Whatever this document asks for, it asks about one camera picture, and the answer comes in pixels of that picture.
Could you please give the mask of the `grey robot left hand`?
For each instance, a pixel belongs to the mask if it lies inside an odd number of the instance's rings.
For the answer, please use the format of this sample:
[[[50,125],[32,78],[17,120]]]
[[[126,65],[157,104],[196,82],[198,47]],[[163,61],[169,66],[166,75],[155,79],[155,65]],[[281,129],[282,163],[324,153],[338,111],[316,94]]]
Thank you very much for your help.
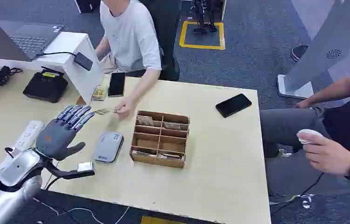
[[[69,105],[64,108],[39,133],[35,142],[36,150],[57,161],[81,151],[85,147],[85,142],[79,142],[72,147],[69,144],[77,132],[95,115],[95,112],[90,110],[91,106],[83,105]]]

